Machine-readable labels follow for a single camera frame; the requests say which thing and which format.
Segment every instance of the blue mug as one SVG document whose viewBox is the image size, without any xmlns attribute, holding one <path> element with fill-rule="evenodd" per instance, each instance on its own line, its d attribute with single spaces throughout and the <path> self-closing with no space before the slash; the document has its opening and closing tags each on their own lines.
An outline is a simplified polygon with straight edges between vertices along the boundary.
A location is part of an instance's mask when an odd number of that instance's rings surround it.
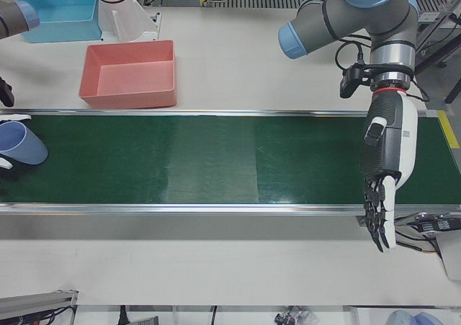
<svg viewBox="0 0 461 325">
<path fill-rule="evenodd" d="M 9 121 L 0 124 L 0 154 L 37 165 L 46 160 L 48 149 L 24 123 Z"/>
</svg>

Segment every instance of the white table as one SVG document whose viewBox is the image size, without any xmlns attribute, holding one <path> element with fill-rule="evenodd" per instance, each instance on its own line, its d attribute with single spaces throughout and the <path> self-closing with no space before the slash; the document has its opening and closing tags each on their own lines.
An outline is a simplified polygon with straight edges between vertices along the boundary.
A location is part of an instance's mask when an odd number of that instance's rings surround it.
<svg viewBox="0 0 461 325">
<path fill-rule="evenodd" d="M 337 45 L 285 58 L 277 31 L 294 11 L 161 11 L 161 39 L 176 45 L 178 110 L 369 106 L 365 88 L 339 98 Z M 17 108 L 86 108 L 77 93 L 92 43 L 2 40 L 0 74 L 14 87 Z M 342 61 L 354 57 L 351 48 Z M 436 255 L 401 248 L 380 254 L 355 218 L 0 219 L 0 297 L 72 288 L 86 305 L 454 306 L 461 299 L 461 284 L 447 279 Z"/>
</svg>

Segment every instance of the blue bin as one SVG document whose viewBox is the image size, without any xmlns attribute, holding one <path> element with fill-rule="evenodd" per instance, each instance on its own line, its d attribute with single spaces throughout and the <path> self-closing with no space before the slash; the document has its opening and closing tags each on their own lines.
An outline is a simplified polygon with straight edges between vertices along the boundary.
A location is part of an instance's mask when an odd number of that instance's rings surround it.
<svg viewBox="0 0 461 325">
<path fill-rule="evenodd" d="M 37 11 L 40 26 L 22 35 L 29 43 L 98 40 L 97 0 L 18 0 Z"/>
</svg>

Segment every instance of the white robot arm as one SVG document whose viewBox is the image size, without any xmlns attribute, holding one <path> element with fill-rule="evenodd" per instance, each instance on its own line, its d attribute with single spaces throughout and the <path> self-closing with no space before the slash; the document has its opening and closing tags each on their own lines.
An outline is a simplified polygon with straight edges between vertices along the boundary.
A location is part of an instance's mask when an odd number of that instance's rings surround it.
<svg viewBox="0 0 461 325">
<path fill-rule="evenodd" d="M 0 39 L 26 32 L 40 24 L 37 12 L 23 1 L 0 1 Z M 0 77 L 0 101 L 7 107 L 14 105 L 12 88 Z"/>
<path fill-rule="evenodd" d="M 418 7 L 415 0 L 304 0 L 297 16 L 279 31 L 289 58 L 299 58 L 336 40 L 355 43 L 357 62 L 344 69 L 340 94 L 360 85 L 373 95 L 363 131 L 361 170 L 367 227 L 380 251 L 395 242 L 395 191 L 410 177 L 416 155 L 418 115 L 406 90 L 413 79 Z M 370 64 L 359 43 L 343 38 L 366 29 Z"/>
</svg>

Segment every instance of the conveyor belt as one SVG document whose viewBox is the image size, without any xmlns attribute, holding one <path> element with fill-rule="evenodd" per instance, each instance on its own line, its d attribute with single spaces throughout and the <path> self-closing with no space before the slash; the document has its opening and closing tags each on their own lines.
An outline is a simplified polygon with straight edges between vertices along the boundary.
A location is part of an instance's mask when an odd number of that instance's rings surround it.
<svg viewBox="0 0 461 325">
<path fill-rule="evenodd" d="M 0 169 L 0 202 L 361 204 L 361 117 L 36 115 L 39 166 Z M 436 118 L 421 118 L 398 204 L 461 204 Z"/>
</svg>

